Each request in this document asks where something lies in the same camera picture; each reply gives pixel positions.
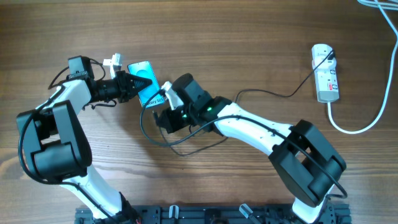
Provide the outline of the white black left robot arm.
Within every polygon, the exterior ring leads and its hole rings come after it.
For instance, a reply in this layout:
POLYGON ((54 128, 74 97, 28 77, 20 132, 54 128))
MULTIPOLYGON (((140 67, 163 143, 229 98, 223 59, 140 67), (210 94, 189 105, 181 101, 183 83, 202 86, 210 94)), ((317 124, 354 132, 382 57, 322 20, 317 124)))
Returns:
POLYGON ((110 68, 110 79, 96 79, 92 69, 96 62, 81 55, 69 58, 69 75, 50 84, 55 93, 17 115, 19 162, 34 181, 59 185, 76 195, 91 210, 94 223, 137 223, 139 214, 93 166, 91 147, 77 116, 88 105, 125 103, 152 80, 121 70, 119 54, 100 63, 110 68))

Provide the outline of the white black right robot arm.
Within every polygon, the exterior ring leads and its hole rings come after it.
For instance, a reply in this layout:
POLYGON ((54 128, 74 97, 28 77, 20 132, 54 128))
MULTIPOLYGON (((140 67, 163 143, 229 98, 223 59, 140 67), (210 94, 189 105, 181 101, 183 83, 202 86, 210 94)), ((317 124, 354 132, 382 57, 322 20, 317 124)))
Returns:
POLYGON ((169 134, 187 126, 234 138, 268 156, 287 189, 294 195, 292 213, 304 223, 320 219, 326 202, 339 187, 346 162, 326 137, 306 120, 274 122, 252 114, 225 97, 212 97, 189 73, 159 90, 169 108, 156 119, 169 134))

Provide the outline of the smartphone with teal screen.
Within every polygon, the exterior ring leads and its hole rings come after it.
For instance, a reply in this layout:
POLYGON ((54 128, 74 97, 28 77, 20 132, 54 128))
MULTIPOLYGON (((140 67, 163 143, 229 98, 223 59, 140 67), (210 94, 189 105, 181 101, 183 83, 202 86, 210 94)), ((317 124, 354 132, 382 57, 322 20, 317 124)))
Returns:
POLYGON ((165 100, 161 95, 156 95, 155 97, 153 97, 153 99, 149 100, 152 95, 160 90, 156 75, 149 61, 129 64, 127 66, 127 69, 132 75, 152 80, 151 85, 138 93, 142 106, 144 106, 148 102, 146 108, 149 109, 151 107, 155 107, 165 103, 165 100))

